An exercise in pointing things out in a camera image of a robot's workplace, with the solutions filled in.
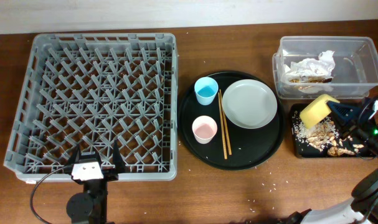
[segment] white plate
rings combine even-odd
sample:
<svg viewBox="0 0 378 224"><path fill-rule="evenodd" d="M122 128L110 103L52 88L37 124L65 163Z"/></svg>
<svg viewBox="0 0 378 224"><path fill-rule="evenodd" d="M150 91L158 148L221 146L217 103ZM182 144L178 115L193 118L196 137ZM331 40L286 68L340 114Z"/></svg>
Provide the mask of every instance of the white plate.
<svg viewBox="0 0 378 224"><path fill-rule="evenodd" d="M222 100L226 117L241 128L255 129L267 125L276 115L277 100L273 91L256 80L231 84Z"/></svg>

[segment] round black tray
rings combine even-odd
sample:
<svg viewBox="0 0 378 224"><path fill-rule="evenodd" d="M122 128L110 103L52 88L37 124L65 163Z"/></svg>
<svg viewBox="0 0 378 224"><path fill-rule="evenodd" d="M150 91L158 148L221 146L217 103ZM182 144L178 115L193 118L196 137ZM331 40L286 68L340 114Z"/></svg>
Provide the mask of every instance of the round black tray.
<svg viewBox="0 0 378 224"><path fill-rule="evenodd" d="M233 71L217 72L208 77L216 80L222 94L227 87L239 80L253 79L262 82L249 74ZM193 84L180 100L177 119L179 134L185 146L206 164L223 170L249 169L269 159L283 141L286 121L283 106L277 97L276 99L278 103L276 115L262 128L240 128L227 119L232 155L224 159L218 98L216 96L210 105L200 105L196 100ZM218 125L218 132L208 144L198 143L192 132L193 121L202 115L210 116Z"/></svg>

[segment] plastic bin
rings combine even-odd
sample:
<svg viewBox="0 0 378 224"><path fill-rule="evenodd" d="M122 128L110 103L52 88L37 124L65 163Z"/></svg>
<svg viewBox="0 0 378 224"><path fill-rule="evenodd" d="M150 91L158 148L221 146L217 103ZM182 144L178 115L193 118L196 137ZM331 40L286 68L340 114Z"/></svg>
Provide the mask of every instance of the plastic bin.
<svg viewBox="0 0 378 224"><path fill-rule="evenodd" d="M76 145L120 181L172 180L177 167L177 48L172 34L41 34L32 44L4 165L34 183ZM49 182L71 181L54 174Z"/></svg>
<svg viewBox="0 0 378 224"><path fill-rule="evenodd" d="M321 52L335 51L336 63L331 83L291 83L281 80L284 64L318 58ZM363 98L378 85L378 54L368 37L283 37L273 56L273 77L281 99L317 98L329 94L335 98ZM316 93L303 93L300 88L314 88Z"/></svg>

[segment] wooden tabletop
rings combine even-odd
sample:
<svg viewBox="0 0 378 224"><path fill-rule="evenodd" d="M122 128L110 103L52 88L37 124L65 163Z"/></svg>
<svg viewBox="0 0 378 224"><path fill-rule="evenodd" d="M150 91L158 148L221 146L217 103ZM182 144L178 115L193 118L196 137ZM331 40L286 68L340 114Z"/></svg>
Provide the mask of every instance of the wooden tabletop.
<svg viewBox="0 0 378 224"><path fill-rule="evenodd" d="M180 93L199 77L218 70L247 72L274 88L272 55L285 35L367 36L378 51L378 21L107 32L173 33L180 55ZM0 35L0 223L39 223L29 208L34 186L18 180L2 166L35 35ZM371 95L376 94L378 87L371 91ZM285 110L294 102L283 101ZM108 220L230 223L284 218L295 211L328 208L348 199L355 185L378 167L377 159L298 159L288 128L276 154L257 169L215 169L194 157L183 144L177 157L177 176L170 182L110 183ZM65 206L73 194L81 191L82 186L75 183L43 184L34 205L46 220L69 223Z"/></svg>

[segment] crumpled paper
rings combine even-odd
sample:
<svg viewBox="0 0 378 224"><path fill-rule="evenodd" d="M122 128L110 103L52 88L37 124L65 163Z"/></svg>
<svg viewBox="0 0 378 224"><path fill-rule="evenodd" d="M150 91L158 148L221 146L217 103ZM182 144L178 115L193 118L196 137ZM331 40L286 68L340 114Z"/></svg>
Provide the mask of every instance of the crumpled paper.
<svg viewBox="0 0 378 224"><path fill-rule="evenodd" d="M319 54L319 60L306 58L298 63L291 62L291 66L284 64L285 75L284 82L296 80L298 83L308 83L310 78L327 79L332 78L331 72L336 66L333 59L334 51L327 50ZM332 91L328 84L323 86L309 86L298 89L303 93L317 93L321 90Z"/></svg>

